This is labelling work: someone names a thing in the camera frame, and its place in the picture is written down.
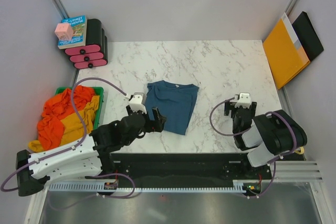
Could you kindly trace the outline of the blue t shirt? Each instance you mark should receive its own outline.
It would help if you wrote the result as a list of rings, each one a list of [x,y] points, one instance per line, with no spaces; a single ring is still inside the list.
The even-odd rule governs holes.
[[[199,87],[162,80],[148,83],[147,88],[146,109],[152,112],[152,108],[158,107],[160,114],[166,117],[164,130],[185,135],[196,105]]]

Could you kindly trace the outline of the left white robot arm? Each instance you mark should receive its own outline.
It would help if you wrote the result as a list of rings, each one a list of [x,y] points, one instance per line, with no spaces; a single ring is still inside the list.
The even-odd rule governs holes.
[[[36,194],[46,185],[63,179],[111,178],[115,165],[110,153],[129,146],[146,133],[162,132],[166,122],[158,108],[152,108],[153,119],[147,113],[133,112],[129,106],[127,112],[128,115],[121,120],[98,127],[85,139],[40,153],[19,151],[16,154],[18,195]]]

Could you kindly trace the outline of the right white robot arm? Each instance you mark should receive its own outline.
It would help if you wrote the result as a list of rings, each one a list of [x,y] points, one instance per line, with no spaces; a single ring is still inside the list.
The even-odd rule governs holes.
[[[284,110],[256,115],[256,106],[256,102],[249,105],[237,101],[224,103],[224,115],[233,120],[236,147],[249,150],[240,166],[241,174],[248,179],[259,173],[259,167],[292,154],[308,141],[304,129]]]

